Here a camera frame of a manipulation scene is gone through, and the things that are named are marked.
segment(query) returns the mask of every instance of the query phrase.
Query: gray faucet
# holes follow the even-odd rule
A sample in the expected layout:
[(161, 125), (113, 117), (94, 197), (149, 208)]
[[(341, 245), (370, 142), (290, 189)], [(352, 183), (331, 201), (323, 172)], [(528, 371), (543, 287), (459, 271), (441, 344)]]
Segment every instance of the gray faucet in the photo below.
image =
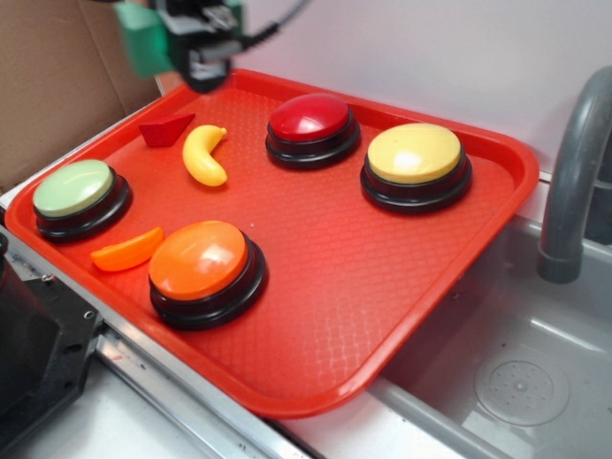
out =
[(582, 89), (557, 156), (537, 259), (543, 279), (579, 277), (583, 237), (612, 243), (611, 133), (612, 67), (605, 67)]

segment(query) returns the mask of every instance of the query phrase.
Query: sink basin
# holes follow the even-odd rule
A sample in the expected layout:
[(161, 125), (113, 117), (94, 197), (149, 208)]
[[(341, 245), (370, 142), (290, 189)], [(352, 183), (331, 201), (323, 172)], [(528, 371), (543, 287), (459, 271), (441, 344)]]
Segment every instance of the sink basin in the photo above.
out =
[(388, 402), (425, 406), (483, 457), (609, 457), (612, 250), (585, 242), (580, 278), (554, 285), (536, 273), (539, 234), (504, 228), (385, 367)]

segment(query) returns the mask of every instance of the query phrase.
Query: toy orange slice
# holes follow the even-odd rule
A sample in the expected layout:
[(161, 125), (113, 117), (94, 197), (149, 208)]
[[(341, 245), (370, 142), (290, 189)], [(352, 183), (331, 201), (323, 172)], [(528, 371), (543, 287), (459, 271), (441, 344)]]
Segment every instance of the toy orange slice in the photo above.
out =
[(164, 230), (156, 227), (127, 241), (93, 251), (94, 264), (103, 271), (122, 271), (147, 261), (164, 241)]

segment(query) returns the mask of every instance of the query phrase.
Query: white wall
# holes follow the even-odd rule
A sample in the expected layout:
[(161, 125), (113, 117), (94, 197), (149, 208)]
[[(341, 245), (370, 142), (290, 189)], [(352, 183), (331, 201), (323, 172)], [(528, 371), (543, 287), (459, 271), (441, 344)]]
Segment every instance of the white wall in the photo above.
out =
[[(295, 0), (245, 0), (250, 32)], [(552, 171), (586, 80), (612, 65), (608, 0), (312, 0), (238, 67), (504, 133)]]

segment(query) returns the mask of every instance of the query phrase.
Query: orange tray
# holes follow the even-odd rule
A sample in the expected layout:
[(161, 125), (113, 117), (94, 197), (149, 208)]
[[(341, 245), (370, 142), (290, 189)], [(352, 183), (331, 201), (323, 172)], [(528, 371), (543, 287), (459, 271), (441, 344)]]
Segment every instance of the orange tray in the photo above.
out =
[[(361, 146), (348, 160), (316, 171), (272, 164), (264, 144), (268, 119), (283, 101), (313, 92), (304, 84), (235, 71), (224, 89), (197, 95), (182, 87), (156, 101), (67, 162), (104, 160), (134, 191), (128, 213), (106, 232), (54, 245), (35, 227), (24, 189), (6, 223), (59, 269), (256, 414), (318, 414), (362, 391), (514, 215), (538, 180), (532, 152), (508, 137), (371, 101), (338, 95), (354, 111)], [(139, 123), (195, 113), (172, 147), (148, 148)], [(360, 170), (371, 140), (407, 122), (451, 129), (465, 146), (472, 186), (458, 204), (428, 215), (388, 213), (361, 195)], [(194, 126), (228, 134), (214, 157), (228, 182), (195, 182), (182, 160)], [(162, 226), (170, 234), (203, 220), (234, 224), (265, 253), (270, 283), (244, 315), (221, 328), (181, 332), (154, 312), (146, 264), (99, 271), (90, 252)]]

